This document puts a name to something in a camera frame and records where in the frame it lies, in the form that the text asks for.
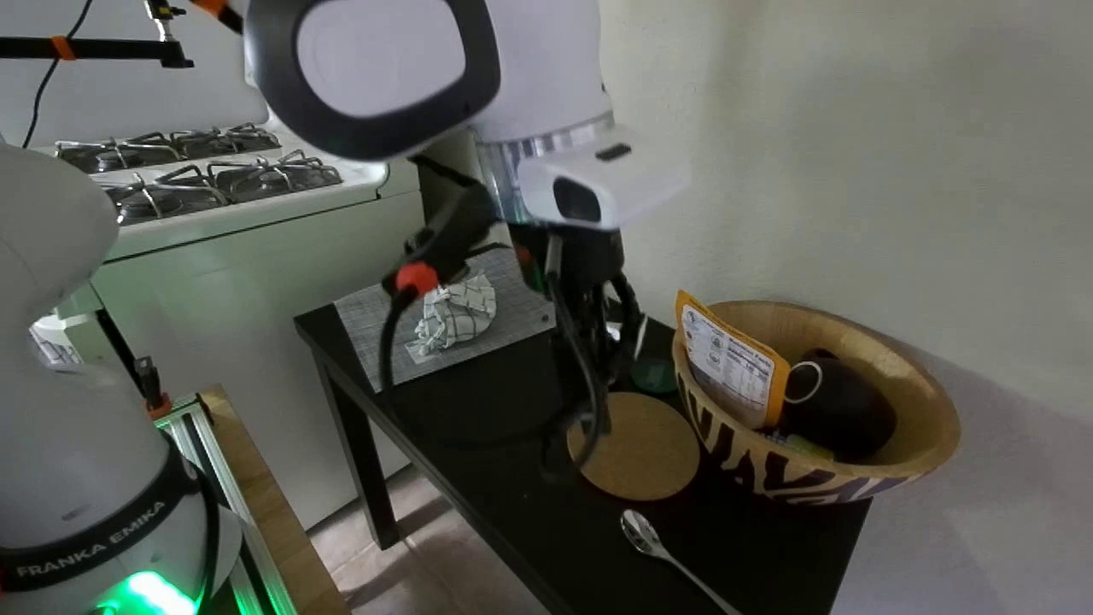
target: spoon handle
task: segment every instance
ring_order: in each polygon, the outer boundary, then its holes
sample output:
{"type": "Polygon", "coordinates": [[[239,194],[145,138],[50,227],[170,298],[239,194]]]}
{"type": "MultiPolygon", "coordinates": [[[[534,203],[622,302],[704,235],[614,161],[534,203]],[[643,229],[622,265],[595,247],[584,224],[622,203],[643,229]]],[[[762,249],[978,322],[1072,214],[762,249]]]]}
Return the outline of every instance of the spoon handle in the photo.
{"type": "Polygon", "coordinates": [[[674,564],[695,587],[699,587],[723,615],[741,615],[710,585],[704,585],[689,567],[684,567],[674,553],[662,553],[662,562],[674,564]]]}

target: wooden bowl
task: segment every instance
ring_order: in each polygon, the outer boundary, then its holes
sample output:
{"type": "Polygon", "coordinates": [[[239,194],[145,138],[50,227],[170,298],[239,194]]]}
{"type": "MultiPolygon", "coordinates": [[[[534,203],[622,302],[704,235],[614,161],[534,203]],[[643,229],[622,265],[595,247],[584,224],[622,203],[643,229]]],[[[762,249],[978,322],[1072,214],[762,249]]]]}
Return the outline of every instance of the wooden bowl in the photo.
{"type": "Polygon", "coordinates": [[[772,346],[789,362],[814,350],[831,350],[859,376],[875,383],[896,411],[892,441],[860,466],[786,448],[733,420],[733,414],[697,385],[684,339],[675,334],[674,362],[695,432],[704,453],[754,495],[802,505],[859,504],[937,471],[955,453],[960,420],[949,397],[880,339],[850,322],[793,305],[732,302],[710,305],[710,314],[772,346]]]}

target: crumpled foil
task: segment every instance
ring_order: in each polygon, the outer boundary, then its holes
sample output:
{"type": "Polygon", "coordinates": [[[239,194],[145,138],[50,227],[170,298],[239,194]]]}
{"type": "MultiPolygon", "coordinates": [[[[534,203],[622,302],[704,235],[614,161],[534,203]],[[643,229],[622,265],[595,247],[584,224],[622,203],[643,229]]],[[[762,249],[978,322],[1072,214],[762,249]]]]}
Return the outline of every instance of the crumpled foil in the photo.
{"type": "Polygon", "coordinates": [[[415,327],[425,351],[443,351],[452,346],[480,339],[498,314],[498,296],[472,275],[461,285],[433,286],[419,305],[415,327]]]}

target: red object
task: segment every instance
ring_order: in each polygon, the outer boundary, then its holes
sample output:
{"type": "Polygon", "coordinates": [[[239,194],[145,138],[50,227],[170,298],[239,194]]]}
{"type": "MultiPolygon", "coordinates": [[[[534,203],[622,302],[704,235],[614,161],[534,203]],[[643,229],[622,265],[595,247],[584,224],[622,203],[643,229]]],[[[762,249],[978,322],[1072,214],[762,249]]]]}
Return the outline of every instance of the red object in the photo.
{"type": "Polygon", "coordinates": [[[404,265],[398,275],[398,296],[415,290],[425,298],[428,290],[442,286],[436,272],[428,265],[404,265]]]}
{"type": "Polygon", "coordinates": [[[57,62],[74,62],[67,37],[50,37],[50,40],[56,40],[57,62]]]}
{"type": "Polygon", "coordinates": [[[212,16],[223,16],[232,3],[228,0],[195,0],[195,6],[210,10],[212,16]]]}
{"type": "Polygon", "coordinates": [[[152,407],[152,403],[147,403],[147,416],[152,416],[152,420],[160,420],[160,416],[166,416],[170,411],[176,411],[176,403],[170,403],[166,395],[164,395],[160,407],[152,407]]]}

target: round coaster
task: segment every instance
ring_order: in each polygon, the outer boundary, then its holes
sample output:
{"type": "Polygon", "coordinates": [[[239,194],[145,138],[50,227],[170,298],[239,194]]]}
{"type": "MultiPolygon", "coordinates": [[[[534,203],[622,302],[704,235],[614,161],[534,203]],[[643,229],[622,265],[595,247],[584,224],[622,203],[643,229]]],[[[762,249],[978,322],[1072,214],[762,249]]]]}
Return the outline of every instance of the round coaster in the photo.
{"type": "MultiPolygon", "coordinates": [[[[628,504],[656,504],[684,491],[699,466],[697,437],[684,414],[638,395],[608,397],[610,436],[605,436],[581,475],[628,504]]],[[[568,453],[577,457],[584,432],[568,432],[568,453]]]]}

